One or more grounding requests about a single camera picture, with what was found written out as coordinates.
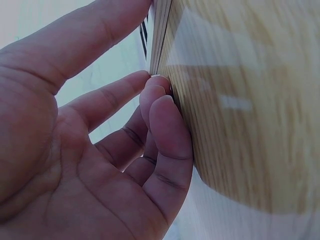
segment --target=wooden surface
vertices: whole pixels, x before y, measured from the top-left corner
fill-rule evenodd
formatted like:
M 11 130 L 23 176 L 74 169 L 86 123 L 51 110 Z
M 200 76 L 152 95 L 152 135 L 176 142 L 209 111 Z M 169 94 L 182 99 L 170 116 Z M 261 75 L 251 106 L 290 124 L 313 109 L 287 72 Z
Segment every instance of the wooden surface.
M 172 1 L 158 73 L 194 144 L 183 239 L 320 239 L 319 16 L 318 0 Z

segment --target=skin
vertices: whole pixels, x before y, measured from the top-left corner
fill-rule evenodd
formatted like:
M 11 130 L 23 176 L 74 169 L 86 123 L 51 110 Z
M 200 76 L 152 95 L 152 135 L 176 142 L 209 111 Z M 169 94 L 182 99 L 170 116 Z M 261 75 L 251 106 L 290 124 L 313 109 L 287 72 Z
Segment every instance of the skin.
M 0 239 L 160 240 L 172 224 L 193 153 L 170 83 L 139 71 L 61 108 L 55 99 L 150 3 L 96 0 L 0 51 Z M 127 124 L 92 144 L 138 94 Z

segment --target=fingertip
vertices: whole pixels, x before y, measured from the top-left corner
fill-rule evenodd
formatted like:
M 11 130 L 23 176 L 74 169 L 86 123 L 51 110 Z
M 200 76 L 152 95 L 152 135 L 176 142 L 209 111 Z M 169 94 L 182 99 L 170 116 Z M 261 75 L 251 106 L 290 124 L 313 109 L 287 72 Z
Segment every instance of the fingertip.
M 171 96 L 165 95 L 154 101 L 149 122 L 159 152 L 177 159 L 190 158 L 191 135 Z
M 140 94 L 139 104 L 141 108 L 141 114 L 148 128 L 150 126 L 150 123 L 149 123 L 150 108 L 154 103 L 154 101 L 163 97 L 164 95 L 166 95 L 166 91 L 160 85 L 150 85 L 146 87 Z
M 171 83 L 170 80 L 161 75 L 153 75 L 151 78 L 146 82 L 145 87 L 150 87 L 158 85 L 164 88 L 166 94 L 171 94 Z

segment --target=wood grain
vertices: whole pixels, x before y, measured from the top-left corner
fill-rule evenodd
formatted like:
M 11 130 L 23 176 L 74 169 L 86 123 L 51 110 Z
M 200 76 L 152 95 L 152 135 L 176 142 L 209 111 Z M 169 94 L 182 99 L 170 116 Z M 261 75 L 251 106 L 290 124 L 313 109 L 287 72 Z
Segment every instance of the wood grain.
M 196 170 L 227 200 L 299 219 L 287 239 L 320 239 L 319 56 L 319 1 L 172 1 L 158 73 L 190 127 Z M 206 195 L 196 198 L 224 205 Z

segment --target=hand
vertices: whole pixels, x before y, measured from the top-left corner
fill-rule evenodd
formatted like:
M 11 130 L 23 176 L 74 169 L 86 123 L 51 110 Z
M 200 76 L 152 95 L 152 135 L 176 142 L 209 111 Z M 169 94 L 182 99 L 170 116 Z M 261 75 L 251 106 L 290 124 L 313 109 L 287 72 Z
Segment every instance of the hand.
M 139 71 L 59 109 L 55 100 L 150 2 L 97 0 L 0 51 L 0 239 L 159 240 L 168 230 L 193 168 L 169 82 Z M 92 144 L 89 133 L 141 91 L 128 123 Z

